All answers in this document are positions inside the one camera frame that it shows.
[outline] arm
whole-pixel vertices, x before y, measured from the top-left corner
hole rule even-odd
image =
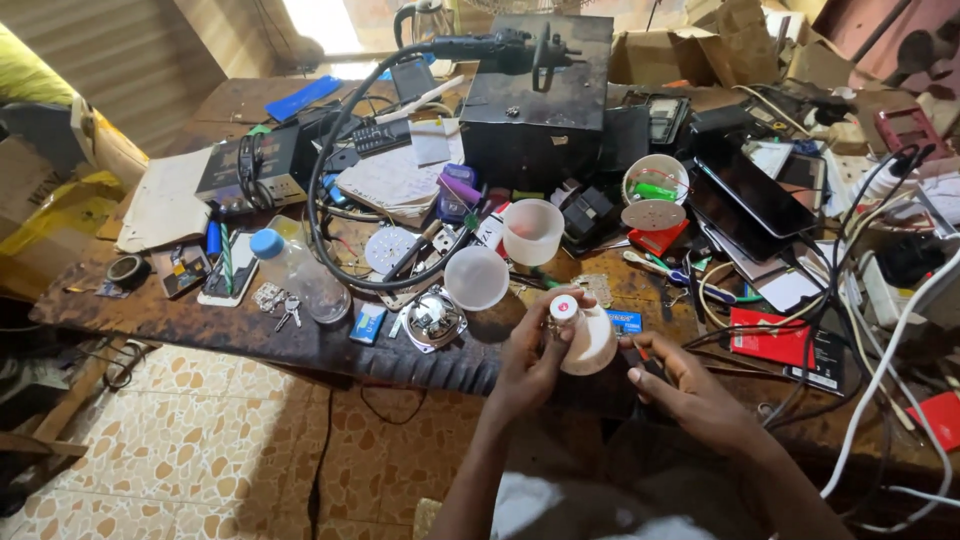
[[[663,359],[677,387],[631,369],[627,377],[640,400],[657,403],[684,430],[729,457],[758,493],[780,538],[853,538],[780,443],[695,356],[655,332],[625,337],[620,345],[650,347]]]
[[[484,404],[477,429],[464,462],[453,479],[443,507],[433,522],[427,540],[487,540],[493,520],[493,505],[507,462],[513,422],[543,405],[557,381],[560,364],[573,338],[573,329],[548,334],[543,355],[540,349],[543,323],[550,302],[561,294],[578,299],[581,307],[596,304],[578,287],[555,288],[530,307],[503,344],[496,386]]]

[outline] hand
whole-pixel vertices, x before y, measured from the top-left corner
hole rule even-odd
[[[562,294],[576,298],[580,307],[596,306],[596,299],[576,286],[552,289],[530,306],[500,350],[500,374],[484,406],[485,414],[504,425],[543,405],[553,392],[573,329],[566,328],[555,336],[543,324],[550,302]]]
[[[677,384],[674,388],[641,366],[635,367],[627,377],[636,385],[640,400],[660,405],[700,442],[721,455],[737,457],[770,436],[700,360],[680,345],[654,331],[620,338],[622,349],[640,347],[652,348]]]

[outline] blue bottle cap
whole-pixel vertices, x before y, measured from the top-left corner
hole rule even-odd
[[[283,251],[283,236],[273,229],[262,229],[250,239],[250,249],[257,258],[274,258]]]

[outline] workbench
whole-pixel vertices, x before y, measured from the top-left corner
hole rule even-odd
[[[225,138],[243,135],[252,125],[267,118],[264,104],[289,95],[307,83],[309,81],[302,79],[232,79],[224,82],[194,114],[166,155],[194,151]],[[328,99],[343,96],[358,84],[345,82]],[[469,81],[460,85],[446,95],[444,101],[455,107],[458,99],[467,93],[468,85]],[[618,106],[627,89],[626,86],[611,85],[608,106]],[[695,110],[720,107],[743,99],[735,91],[720,88],[683,91],[691,97]],[[375,84],[371,93],[388,97],[396,95],[393,85],[382,81]],[[368,111],[366,104],[362,107],[358,109],[359,113]],[[114,225],[122,218],[125,207],[118,207],[116,215],[111,218]],[[284,208],[283,213],[299,219],[301,210],[302,205],[293,205]],[[330,231],[341,236],[354,251],[362,253],[366,239],[376,227],[375,223],[337,219],[331,224]],[[104,238],[110,238],[109,232],[103,233],[107,229],[109,227],[104,227],[101,231]],[[342,243],[335,242],[335,249],[340,261],[354,260]],[[670,308],[664,305],[666,300],[678,295],[680,289],[664,283],[661,277],[648,275],[626,264],[622,251],[595,252],[576,260],[560,251],[542,269],[560,281],[586,273],[606,274],[614,297],[612,309],[641,313],[645,330],[659,331],[678,342],[696,337],[696,324],[688,299],[682,299]],[[197,303],[197,290],[176,301],[167,300],[153,276],[126,299],[95,296],[93,291],[103,280],[108,264],[116,257],[111,239],[93,241],[86,249],[83,261],[60,275],[39,299],[31,318],[38,323],[247,356],[300,374],[332,373],[367,382],[443,388],[474,395],[487,395],[492,390],[499,369],[500,344],[521,319],[527,306],[540,294],[532,289],[518,291],[512,285],[511,291],[495,307],[468,314],[468,328],[461,338],[425,355],[402,332],[396,339],[388,337],[387,333],[396,320],[396,314],[390,312],[372,347],[348,339],[354,321],[352,316],[330,326],[313,324],[307,316],[301,329],[288,324],[277,333],[274,331],[277,320],[262,313],[251,298],[252,292],[263,283],[259,275],[253,279],[250,291],[237,308],[201,306]],[[377,299],[372,294],[351,292],[354,313],[364,302]],[[762,360],[744,358],[768,370],[775,367]],[[627,417],[636,400],[633,386],[626,378],[627,370],[625,360],[618,356],[611,365],[593,376],[561,374],[551,403],[604,417]],[[854,379],[852,364],[847,366],[847,374],[848,382]],[[720,379],[750,410],[755,410],[761,403],[778,404],[794,386],[792,382],[757,377],[720,376]],[[786,412],[809,410],[834,399],[823,392],[805,389],[801,399],[797,400],[799,405]],[[778,430],[776,435],[794,455],[819,456],[831,463],[842,446],[856,402]],[[871,405],[852,448],[852,463],[873,467],[871,463],[876,461],[881,448],[880,424],[878,413]],[[894,426],[895,444],[890,466],[904,471],[926,472],[923,476],[935,481],[941,470],[936,454],[928,444],[920,444],[920,435],[906,434],[896,421]],[[953,463],[960,468],[960,459],[956,455]]]

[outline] phone screen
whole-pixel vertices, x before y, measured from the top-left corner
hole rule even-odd
[[[784,238],[817,225],[817,218],[738,148],[697,156],[704,172],[774,236]]]
[[[693,171],[691,178],[693,189],[687,195],[688,203],[710,225],[739,246],[747,257],[763,262],[793,243],[792,239],[777,238],[759,227],[754,217],[708,174]]]

